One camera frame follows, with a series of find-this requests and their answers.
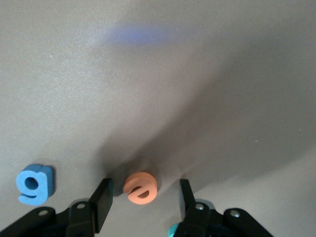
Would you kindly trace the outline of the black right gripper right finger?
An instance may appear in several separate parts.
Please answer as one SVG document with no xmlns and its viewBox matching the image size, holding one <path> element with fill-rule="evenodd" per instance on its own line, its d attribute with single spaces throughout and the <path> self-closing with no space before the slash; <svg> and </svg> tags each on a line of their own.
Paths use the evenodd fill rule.
<svg viewBox="0 0 316 237">
<path fill-rule="evenodd" d="M 193 218 L 197 213 L 196 200 L 188 179 L 180 179 L 179 181 L 179 206 L 181 219 Z"/>
</svg>

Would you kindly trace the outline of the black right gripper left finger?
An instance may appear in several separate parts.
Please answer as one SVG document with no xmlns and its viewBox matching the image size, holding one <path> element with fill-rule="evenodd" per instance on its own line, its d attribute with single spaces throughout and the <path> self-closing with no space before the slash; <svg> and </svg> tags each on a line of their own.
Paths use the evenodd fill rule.
<svg viewBox="0 0 316 237">
<path fill-rule="evenodd" d="M 89 199 L 93 210 L 95 233 L 100 233 L 113 203 L 113 182 L 111 178 L 101 181 Z"/>
</svg>

